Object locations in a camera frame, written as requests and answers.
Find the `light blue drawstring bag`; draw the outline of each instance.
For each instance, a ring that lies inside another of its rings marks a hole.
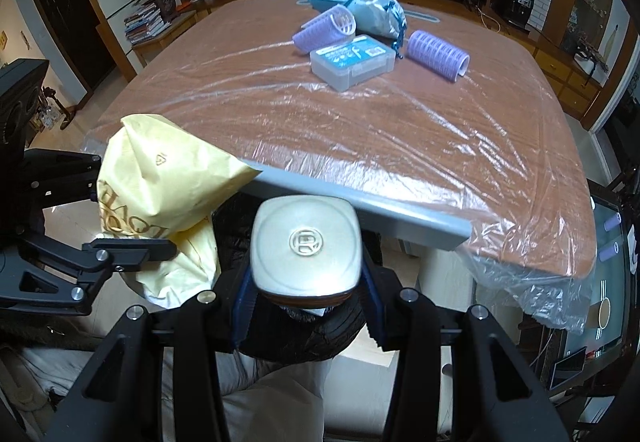
[[[364,33],[394,39],[392,48],[399,56],[404,41],[406,18],[396,0],[308,0],[319,12],[334,5],[346,6],[356,19],[356,28]]]

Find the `yellow paper bag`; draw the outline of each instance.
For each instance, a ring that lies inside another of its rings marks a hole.
[[[129,115],[98,175],[100,221],[114,237],[167,237],[178,255],[127,275],[133,290],[180,306],[220,271],[210,213],[259,171],[159,115]]]

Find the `wooden side table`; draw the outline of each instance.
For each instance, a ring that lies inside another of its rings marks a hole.
[[[196,18],[197,12],[190,11],[180,14],[177,18],[171,21],[171,26],[158,34],[153,39],[149,39],[143,43],[134,44],[131,49],[136,53],[138,60],[142,66],[146,66],[146,60],[143,54],[149,52],[155,52],[164,50],[169,44],[173,43],[180,35],[185,33],[198,21]]]

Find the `plastic box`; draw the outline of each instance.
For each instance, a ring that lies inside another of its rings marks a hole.
[[[395,62],[396,53],[369,36],[311,52],[311,71],[337,91],[392,72]]]

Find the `door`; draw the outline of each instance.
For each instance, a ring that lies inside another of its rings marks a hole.
[[[51,37],[87,91],[115,67],[100,39],[99,21],[89,0],[34,0]]]

